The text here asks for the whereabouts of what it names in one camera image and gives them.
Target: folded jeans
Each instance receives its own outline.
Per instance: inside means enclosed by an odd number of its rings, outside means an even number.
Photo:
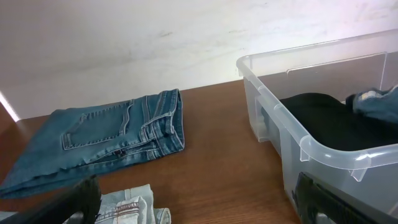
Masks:
[[[0,198],[42,193],[184,149],[178,90],[54,111],[0,186]]]
[[[154,194],[150,185],[102,195],[96,224],[137,223],[171,224],[168,208],[153,208]],[[0,221],[16,212],[0,212]]]

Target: denim fabric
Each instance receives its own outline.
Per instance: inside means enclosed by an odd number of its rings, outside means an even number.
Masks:
[[[102,195],[101,207],[99,208],[98,218],[95,223],[114,223],[114,219],[117,219],[117,216],[121,215],[121,212],[118,214],[114,213],[117,210],[118,204],[137,197],[140,197],[138,201],[139,208],[136,212],[139,216],[125,218],[128,223],[171,224],[171,214],[168,208],[154,208],[154,193],[150,189],[149,184]],[[0,211],[0,221],[14,214],[16,212]]]
[[[372,89],[357,94],[353,111],[370,118],[398,123],[398,88],[387,91]]]
[[[54,111],[0,186],[25,197],[147,162],[184,148],[178,90],[89,108]]]

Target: blue denim jeans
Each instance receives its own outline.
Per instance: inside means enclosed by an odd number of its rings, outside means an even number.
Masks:
[[[88,108],[54,111],[0,186],[0,198],[74,184],[184,149],[178,90]]]
[[[360,113],[370,118],[398,123],[398,88],[387,91],[373,88],[355,96],[354,113]]]

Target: plastic storage bin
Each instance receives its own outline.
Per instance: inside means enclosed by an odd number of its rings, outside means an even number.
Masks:
[[[299,173],[309,172],[398,217],[398,144],[351,152],[326,147],[278,100],[315,92],[344,101],[368,88],[398,84],[398,30],[249,55],[236,65],[244,77],[251,127],[281,156],[285,191],[293,204]]]

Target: wooden table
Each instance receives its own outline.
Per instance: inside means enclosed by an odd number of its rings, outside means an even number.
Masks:
[[[182,91],[185,150],[99,178],[103,194],[150,184],[155,208],[173,223],[299,223],[284,192],[282,164],[249,125],[243,81]],[[47,119],[13,124],[0,136],[0,181]],[[0,200],[21,211],[54,193]]]

